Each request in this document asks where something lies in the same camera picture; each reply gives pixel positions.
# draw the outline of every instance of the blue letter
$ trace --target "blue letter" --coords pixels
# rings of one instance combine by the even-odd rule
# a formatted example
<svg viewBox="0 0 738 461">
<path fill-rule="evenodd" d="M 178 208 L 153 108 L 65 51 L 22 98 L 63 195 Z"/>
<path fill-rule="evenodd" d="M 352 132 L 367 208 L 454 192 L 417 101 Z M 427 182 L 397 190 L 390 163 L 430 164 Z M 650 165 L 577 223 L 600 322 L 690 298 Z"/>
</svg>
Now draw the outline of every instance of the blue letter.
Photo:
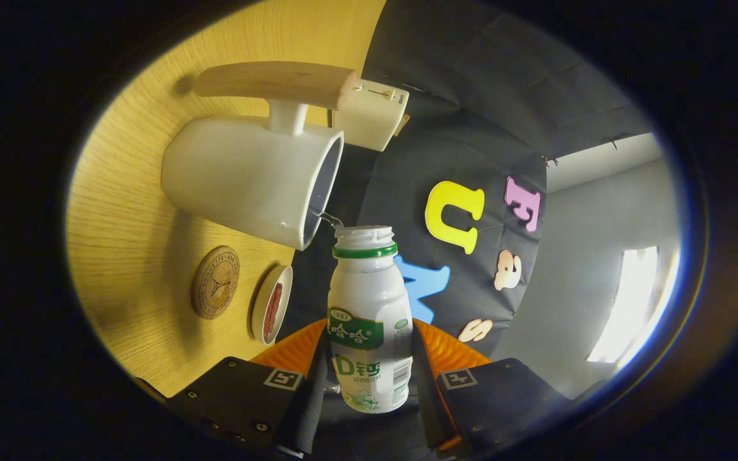
<svg viewBox="0 0 738 461">
<path fill-rule="evenodd" d="M 431 324 L 434 320 L 434 312 L 421 302 L 420 298 L 442 292 L 448 286 L 448 276 L 451 269 L 443 266 L 439 271 L 421 268 L 413 264 L 405 263 L 404 257 L 399 254 L 395 256 L 395 264 L 398 265 L 400 273 L 407 279 L 406 291 L 409 294 L 409 307 L 412 309 L 412 318 Z"/>
</svg>

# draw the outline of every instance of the yellow letter u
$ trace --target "yellow letter u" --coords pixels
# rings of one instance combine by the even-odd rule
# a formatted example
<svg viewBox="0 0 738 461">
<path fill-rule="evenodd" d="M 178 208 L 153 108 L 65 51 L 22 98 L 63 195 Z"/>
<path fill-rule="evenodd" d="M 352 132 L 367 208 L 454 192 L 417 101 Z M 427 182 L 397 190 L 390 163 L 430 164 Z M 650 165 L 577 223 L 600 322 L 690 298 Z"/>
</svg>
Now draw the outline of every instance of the yellow letter u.
<svg viewBox="0 0 738 461">
<path fill-rule="evenodd" d="M 452 181 L 441 181 L 429 193 L 425 205 L 425 226 L 434 238 L 462 246 L 466 254 L 472 254 L 477 245 L 477 229 L 459 230 L 443 223 L 443 207 L 454 205 L 471 213 L 475 221 L 483 216 L 486 194 L 483 189 L 471 190 Z"/>
</svg>

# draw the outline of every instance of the foam letter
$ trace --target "foam letter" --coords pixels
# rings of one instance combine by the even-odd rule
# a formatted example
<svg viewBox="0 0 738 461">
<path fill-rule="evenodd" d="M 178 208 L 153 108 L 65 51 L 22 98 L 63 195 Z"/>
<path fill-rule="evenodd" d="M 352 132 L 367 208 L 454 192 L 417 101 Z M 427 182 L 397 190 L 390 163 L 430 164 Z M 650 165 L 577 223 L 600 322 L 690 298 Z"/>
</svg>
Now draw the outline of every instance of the foam letter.
<svg viewBox="0 0 738 461">
<path fill-rule="evenodd" d="M 523 189 L 509 176 L 506 180 L 506 204 L 511 205 L 513 202 L 520 205 L 513 209 L 516 216 L 523 221 L 528 221 L 525 223 L 525 230 L 536 231 L 539 219 L 539 192 L 531 193 Z"/>
<path fill-rule="evenodd" d="M 442 292 L 448 286 L 448 277 L 451 269 L 443 266 L 439 271 L 421 268 L 413 264 L 405 263 L 404 257 L 399 254 L 393 259 L 397 264 L 401 275 L 412 281 L 406 282 L 406 291 L 409 294 L 409 308 L 412 309 L 412 318 L 431 324 L 434 320 L 434 312 L 421 302 L 420 298 Z"/>
<path fill-rule="evenodd" d="M 495 326 L 494 321 L 475 319 L 466 324 L 457 340 L 466 343 L 468 341 L 480 341 L 491 332 L 491 328 Z"/>
<path fill-rule="evenodd" d="M 486 193 L 483 189 L 471 190 L 452 181 L 441 181 L 429 193 L 425 205 L 425 226 L 434 238 L 462 246 L 466 254 L 472 254 L 477 245 L 477 229 L 459 230 L 446 225 L 443 223 L 443 207 L 454 205 L 471 213 L 471 217 L 477 221 L 483 216 L 484 204 Z"/>
<path fill-rule="evenodd" d="M 514 288 L 520 282 L 522 261 L 519 256 L 512 256 L 512 252 L 500 252 L 497 259 L 497 273 L 495 274 L 495 288 Z"/>
</svg>

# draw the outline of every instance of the green bottle cap ring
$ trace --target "green bottle cap ring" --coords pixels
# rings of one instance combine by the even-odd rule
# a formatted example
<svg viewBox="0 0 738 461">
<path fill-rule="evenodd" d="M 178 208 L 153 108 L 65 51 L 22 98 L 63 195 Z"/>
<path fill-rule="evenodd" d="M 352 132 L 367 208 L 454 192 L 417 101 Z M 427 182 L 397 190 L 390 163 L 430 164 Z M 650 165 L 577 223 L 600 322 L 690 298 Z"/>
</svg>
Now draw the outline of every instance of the green bottle cap ring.
<svg viewBox="0 0 738 461">
<path fill-rule="evenodd" d="M 369 257 L 392 256 L 398 253 L 398 244 L 392 244 L 383 248 L 370 249 L 342 249 L 338 247 L 332 248 L 332 256 L 346 257 L 347 259 L 368 259 Z"/>
</svg>

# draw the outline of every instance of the red food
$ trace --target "red food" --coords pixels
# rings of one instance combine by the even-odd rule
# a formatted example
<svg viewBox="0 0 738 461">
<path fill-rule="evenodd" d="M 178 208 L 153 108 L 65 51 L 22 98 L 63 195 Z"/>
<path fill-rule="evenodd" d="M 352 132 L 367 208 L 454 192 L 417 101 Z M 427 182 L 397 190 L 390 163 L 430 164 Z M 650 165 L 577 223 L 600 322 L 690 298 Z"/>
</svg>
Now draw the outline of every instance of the red food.
<svg viewBox="0 0 738 461">
<path fill-rule="evenodd" d="M 269 298 L 269 304 L 266 307 L 266 318 L 264 318 L 264 341 L 269 340 L 272 333 L 272 327 L 275 326 L 275 317 L 278 315 L 278 306 L 281 305 L 281 292 L 284 286 L 278 283 L 272 291 L 272 297 Z"/>
</svg>

